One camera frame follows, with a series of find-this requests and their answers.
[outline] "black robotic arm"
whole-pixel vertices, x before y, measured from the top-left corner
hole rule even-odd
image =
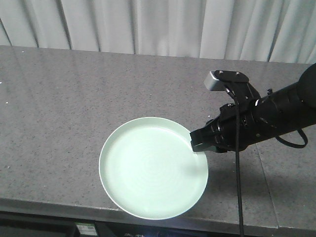
[[[240,72],[213,71],[204,82],[210,90],[225,90],[239,105],[239,150],[270,138],[295,148],[305,147],[307,137],[301,130],[316,124],[316,64],[311,65],[299,81],[261,98]],[[190,133],[193,151],[235,151],[236,103],[225,104],[220,115],[206,126]],[[284,141],[279,136],[297,130],[303,145]]]

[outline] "cable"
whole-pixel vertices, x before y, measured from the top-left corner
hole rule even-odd
[[[241,181],[240,181],[240,166],[239,166],[239,103],[235,95],[232,96],[235,102],[236,108],[236,143],[235,143],[235,155],[236,155],[236,176],[237,176],[237,196],[238,196],[238,214],[239,214],[239,235],[244,237],[243,229],[243,215],[242,215],[242,198],[241,198]]]

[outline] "speckled stone surface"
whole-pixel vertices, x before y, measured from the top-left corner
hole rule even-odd
[[[204,126],[231,102],[204,87],[209,70],[241,71],[264,95],[295,82],[307,66],[0,46],[0,210],[237,233],[234,153],[207,153],[208,184],[192,209],[148,221],[121,211],[104,192],[101,148],[135,118]],[[246,234],[316,234],[315,136],[306,131],[311,141],[302,151],[270,140],[241,153]]]

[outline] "white curtain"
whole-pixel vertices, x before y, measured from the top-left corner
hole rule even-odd
[[[315,0],[0,0],[0,45],[316,62]]]

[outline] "light green plate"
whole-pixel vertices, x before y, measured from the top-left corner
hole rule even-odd
[[[190,132],[165,118],[138,118],[117,128],[99,160],[102,185],[131,215],[151,220],[178,216],[204,192],[205,153],[195,153]]]

